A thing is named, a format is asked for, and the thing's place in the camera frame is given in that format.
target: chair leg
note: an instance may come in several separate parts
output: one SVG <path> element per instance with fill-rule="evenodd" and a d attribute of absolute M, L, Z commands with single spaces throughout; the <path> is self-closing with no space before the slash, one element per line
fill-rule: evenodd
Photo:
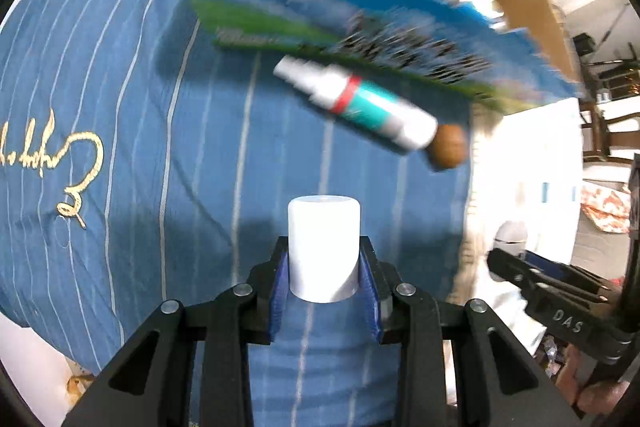
<path fill-rule="evenodd" d="M 640 149 L 640 131 L 610 132 L 609 147 L 618 149 Z"/>
<path fill-rule="evenodd" d="M 616 158 L 615 156 L 609 156 L 607 158 L 607 163 L 613 164 L 622 164 L 622 165 L 633 165 L 634 161 L 629 158 Z"/>
<path fill-rule="evenodd" d="M 623 122 L 627 120 L 633 120 L 634 118 L 640 120 L 640 112 L 633 112 L 631 114 L 626 114 L 625 116 L 619 116 L 617 118 L 607 119 L 607 125 L 611 125 L 612 123 Z"/>
<path fill-rule="evenodd" d="M 606 158 L 598 151 L 582 151 L 582 161 L 584 163 L 600 163 Z"/>

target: blue striped fabric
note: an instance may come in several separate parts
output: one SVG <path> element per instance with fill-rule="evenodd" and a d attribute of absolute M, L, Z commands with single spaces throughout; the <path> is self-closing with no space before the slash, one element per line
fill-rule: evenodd
<path fill-rule="evenodd" d="M 469 163 L 437 172 L 335 121 L 272 75 L 279 58 L 214 48 L 186 0 L 23 0 L 0 35 L 2 312 L 97 373 L 163 299 L 243 280 L 306 194 L 356 198 L 379 257 L 444 298 Z M 468 129 L 459 95 L 372 80 Z M 360 296 L 289 295 L 250 352 L 256 425 L 387 419 L 398 356 Z"/>

